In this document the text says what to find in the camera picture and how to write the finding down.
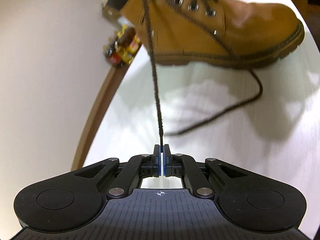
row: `circular pad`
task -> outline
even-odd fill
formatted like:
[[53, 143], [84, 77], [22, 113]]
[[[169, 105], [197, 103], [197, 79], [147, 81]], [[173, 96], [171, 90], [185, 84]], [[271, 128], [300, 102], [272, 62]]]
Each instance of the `circular pad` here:
[[274, 190], [258, 188], [247, 194], [247, 201], [255, 208], [271, 210], [280, 207], [284, 203], [284, 198]]
[[75, 195], [66, 189], [53, 188], [42, 192], [37, 202], [45, 209], [57, 210], [65, 208], [74, 201]]

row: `boot sole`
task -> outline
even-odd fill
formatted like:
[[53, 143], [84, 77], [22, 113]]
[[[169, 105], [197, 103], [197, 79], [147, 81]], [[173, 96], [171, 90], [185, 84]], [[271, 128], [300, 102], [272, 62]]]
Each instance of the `boot sole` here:
[[187, 65], [189, 62], [207, 62], [214, 66], [234, 68], [234, 69], [256, 69], [266, 67], [278, 59], [282, 59], [294, 51], [304, 39], [303, 23], [299, 20], [295, 31], [280, 44], [271, 49], [241, 56], [239, 60], [228, 56], [216, 56], [200, 53], [185, 53], [185, 54], [156, 54], [156, 63], [163, 66], [169, 65]]

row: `white table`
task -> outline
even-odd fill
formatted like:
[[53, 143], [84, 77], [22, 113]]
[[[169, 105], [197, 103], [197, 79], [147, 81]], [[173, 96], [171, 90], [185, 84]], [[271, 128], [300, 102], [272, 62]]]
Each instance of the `white table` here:
[[[278, 2], [290, 0], [245, 0]], [[320, 223], [320, 54], [305, 25], [296, 51], [257, 71], [264, 86], [256, 103], [180, 137], [164, 138], [172, 153], [196, 161], [215, 157], [288, 183], [307, 200], [300, 229], [313, 237]], [[248, 98], [258, 90], [247, 72], [193, 63], [159, 67], [164, 131], [181, 129]], [[159, 143], [151, 66], [145, 49], [137, 55], [106, 113], [85, 165], [108, 157], [121, 162], [152, 153]], [[147, 183], [158, 187], [155, 180]], [[167, 182], [164, 187], [175, 187]]]

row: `dark brown shoelace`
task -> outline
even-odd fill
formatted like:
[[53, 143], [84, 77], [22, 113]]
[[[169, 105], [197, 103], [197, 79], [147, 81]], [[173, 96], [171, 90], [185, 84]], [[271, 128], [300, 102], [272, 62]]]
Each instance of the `dark brown shoelace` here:
[[[166, 0], [166, 2], [168, 3], [168, 5], [170, 5], [172, 7], [172, 9], [174, 9], [177, 13], [179, 13], [180, 15], [182, 15], [183, 17], [185, 17], [186, 19], [188, 19], [190, 22], [194, 23], [195, 25], [197, 25], [198, 27], [200, 27], [201, 29], [203, 29], [204, 31], [206, 31], [212, 38], [214, 38], [232, 57], [234, 57], [236, 60], [238, 60], [239, 64], [241, 64], [241, 58], [234, 54], [232, 52], [232, 50], [226, 46], [221, 39], [219, 38], [217, 32], [215, 30], [211, 30], [209, 29], [206, 25], [202, 24], [201, 22], [198, 22], [196, 19], [193, 19], [190, 15], [188, 15], [187, 13], [184, 13], [180, 7], [178, 6], [178, 4], [180, 3], [180, 0]], [[206, 6], [206, 10], [207, 13], [213, 13], [214, 11], [210, 8], [207, 0], [202, 0], [202, 2], [204, 3], [204, 5]], [[157, 77], [157, 71], [156, 71], [156, 62], [155, 62], [155, 55], [154, 55], [154, 50], [153, 50], [153, 42], [152, 42], [152, 29], [151, 29], [151, 20], [150, 20], [150, 15], [149, 15], [149, 6], [148, 6], [148, 0], [142, 0], [143, 3], [143, 7], [144, 7], [144, 13], [145, 13], [145, 21], [146, 21], [146, 29], [147, 29], [147, 36], [148, 36], [148, 52], [150, 55], [150, 59], [151, 59], [151, 67], [152, 67], [152, 77], [153, 77], [153, 85], [154, 85], [154, 92], [155, 92], [155, 100], [156, 100], [156, 109], [157, 109], [157, 117], [158, 117], [158, 125], [159, 125], [159, 136], [160, 136], [160, 146], [161, 146], [161, 152], [163, 152], [163, 124], [162, 124], [162, 114], [161, 114], [161, 107], [160, 107], [160, 98], [159, 98], [159, 88], [158, 88], [158, 77]], [[192, 0], [191, 1], [191, 8], [196, 8], [197, 6], [197, 0]], [[213, 115], [210, 118], [204, 119], [200, 122], [197, 122], [193, 125], [190, 125], [184, 129], [181, 129], [177, 132], [170, 132], [170, 133], [166, 133], [166, 136], [176, 136], [176, 135], [182, 135], [185, 134], [187, 132], [190, 132], [196, 128], [199, 128], [205, 124], [208, 124], [209, 122], [214, 121], [215, 119], [223, 116], [226, 113], [229, 113], [235, 109], [238, 109], [241, 106], [245, 106], [247, 104], [250, 104], [256, 100], [258, 100], [263, 93], [263, 86], [262, 83], [260, 81], [260, 79], [258, 78], [258, 76], [255, 74], [255, 72], [253, 72], [252, 70], [248, 70], [249, 73], [252, 75], [252, 77], [256, 80], [256, 82], [259, 85], [259, 92], [254, 95], [251, 98], [245, 99], [243, 101], [240, 101], [237, 104], [228, 106], [227, 108], [225, 108], [224, 110], [216, 113], [215, 115]]]

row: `ribbed black surface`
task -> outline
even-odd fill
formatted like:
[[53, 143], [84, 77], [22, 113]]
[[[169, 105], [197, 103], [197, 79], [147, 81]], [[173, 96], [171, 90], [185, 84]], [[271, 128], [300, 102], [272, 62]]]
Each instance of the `ribbed black surface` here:
[[198, 199], [186, 189], [135, 189], [124, 199], [110, 200], [90, 224], [66, 233], [23, 229], [15, 240], [304, 240], [291, 229], [277, 234], [250, 232], [227, 221], [211, 200]]

